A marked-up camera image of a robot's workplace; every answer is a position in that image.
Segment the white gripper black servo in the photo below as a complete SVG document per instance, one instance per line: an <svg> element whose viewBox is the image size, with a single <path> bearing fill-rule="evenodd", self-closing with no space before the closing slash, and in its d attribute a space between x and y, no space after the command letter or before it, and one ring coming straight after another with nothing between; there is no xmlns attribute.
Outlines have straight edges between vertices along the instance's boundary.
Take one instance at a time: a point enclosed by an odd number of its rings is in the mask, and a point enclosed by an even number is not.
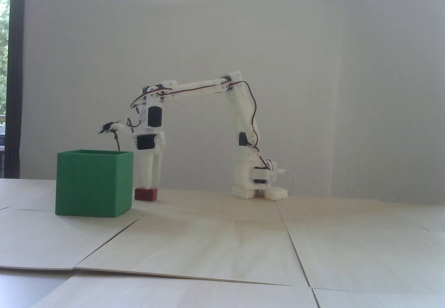
<svg viewBox="0 0 445 308"><path fill-rule="evenodd" d="M162 156L165 149L165 133L163 131L149 131L135 133L135 144L138 150L147 150L143 152L143 187L150 189L152 187L152 169L153 169L153 187L159 187L162 174Z"/></svg>

